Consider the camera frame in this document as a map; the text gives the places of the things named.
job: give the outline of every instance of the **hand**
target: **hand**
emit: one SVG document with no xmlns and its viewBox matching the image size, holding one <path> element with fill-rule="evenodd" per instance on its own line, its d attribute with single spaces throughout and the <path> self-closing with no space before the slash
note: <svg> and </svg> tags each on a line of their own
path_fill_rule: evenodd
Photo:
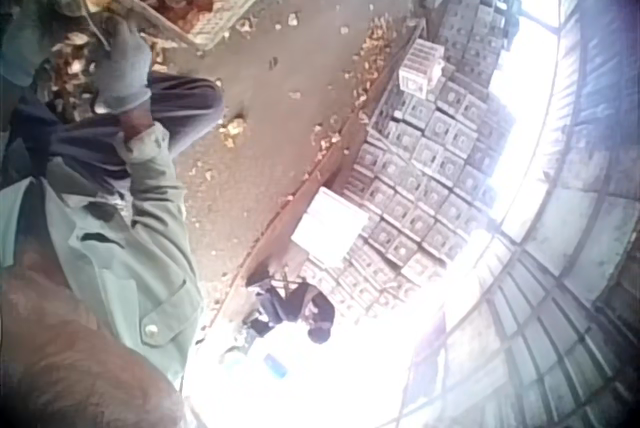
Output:
<svg viewBox="0 0 640 428">
<path fill-rule="evenodd" d="M 81 23 L 44 0 L 25 0 L 2 39 L 0 74 L 18 86 L 30 85 L 51 49 Z"/>
<path fill-rule="evenodd" d="M 116 16 L 108 21 L 106 36 L 111 51 L 98 48 L 94 82 L 107 109 L 119 115 L 151 97 L 147 87 L 151 50 L 133 23 Z"/>
</svg>

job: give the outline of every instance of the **worker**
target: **worker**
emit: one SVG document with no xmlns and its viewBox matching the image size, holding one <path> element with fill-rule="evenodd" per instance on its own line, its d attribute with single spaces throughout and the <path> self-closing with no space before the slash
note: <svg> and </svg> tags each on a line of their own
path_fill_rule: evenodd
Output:
<svg viewBox="0 0 640 428">
<path fill-rule="evenodd" d="M 219 121 L 221 95 L 149 74 L 149 47 L 113 17 L 93 80 L 109 113 L 62 125 L 29 85 L 69 21 L 25 0 L 0 51 L 0 425 L 187 426 L 176 387 L 203 300 L 172 158 Z M 123 190 L 130 224 L 105 201 Z"/>
<path fill-rule="evenodd" d="M 283 297 L 273 286 L 267 266 L 268 262 L 262 264 L 246 283 L 247 288 L 255 292 L 260 309 L 267 318 L 266 321 L 253 318 L 248 323 L 249 327 L 264 337 L 284 321 L 303 321 L 309 326 L 307 335 L 311 341 L 326 343 L 331 337 L 336 316 L 333 303 L 317 286 L 304 280 Z"/>
</svg>

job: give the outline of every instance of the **concrete floor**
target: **concrete floor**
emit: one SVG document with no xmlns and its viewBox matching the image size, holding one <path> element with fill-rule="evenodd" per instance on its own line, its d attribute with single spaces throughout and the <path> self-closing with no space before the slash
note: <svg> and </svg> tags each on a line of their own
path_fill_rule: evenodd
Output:
<svg viewBox="0 0 640 428">
<path fill-rule="evenodd" d="M 374 16 L 409 14 L 416 0 L 259 0 L 257 22 L 204 58 L 174 53 L 181 73 L 221 78 L 229 117 L 243 114 L 247 129 L 235 148 L 210 133 L 178 160 L 188 188 L 191 243 L 211 310 L 226 295 L 230 275 L 259 238 L 284 198 L 300 184 L 318 147 L 317 123 L 346 116 L 352 84 L 344 71 L 363 43 Z M 299 25 L 287 18 L 296 12 Z M 275 24 L 282 25 L 281 30 Z M 340 33 L 348 26 L 348 34 Z M 274 69 L 269 61 L 277 57 Z M 299 91 L 294 100 L 289 92 Z"/>
</svg>

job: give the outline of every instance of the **dark pants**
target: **dark pants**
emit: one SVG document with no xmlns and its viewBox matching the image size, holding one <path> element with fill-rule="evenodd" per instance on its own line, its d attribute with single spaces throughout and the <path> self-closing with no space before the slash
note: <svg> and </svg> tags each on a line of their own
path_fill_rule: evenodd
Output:
<svg viewBox="0 0 640 428">
<path fill-rule="evenodd" d="M 222 118 L 222 96 L 205 79 L 152 73 L 151 114 L 170 134 L 173 157 L 210 131 Z M 60 156 L 65 164 L 106 194 L 128 190 L 129 173 L 113 141 L 120 132 L 116 116 L 98 115 L 62 124 L 34 95 L 23 97 L 11 119 L 7 149 L 22 139 L 33 176 L 44 176 L 47 163 Z"/>
<path fill-rule="evenodd" d="M 250 326 L 253 331 L 258 336 L 265 336 L 283 321 L 298 321 L 305 308 L 302 305 L 310 286 L 309 283 L 303 281 L 286 298 L 283 298 L 273 286 L 258 293 L 258 303 L 269 321 L 252 320 Z"/>
</svg>

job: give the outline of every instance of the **jacket button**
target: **jacket button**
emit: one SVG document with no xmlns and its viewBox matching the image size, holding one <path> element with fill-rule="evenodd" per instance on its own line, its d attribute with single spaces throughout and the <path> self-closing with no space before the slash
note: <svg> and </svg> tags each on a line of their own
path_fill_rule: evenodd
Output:
<svg viewBox="0 0 640 428">
<path fill-rule="evenodd" d="M 147 325 L 144 327 L 144 334 L 149 338 L 155 338 L 159 332 L 158 325 Z"/>
</svg>

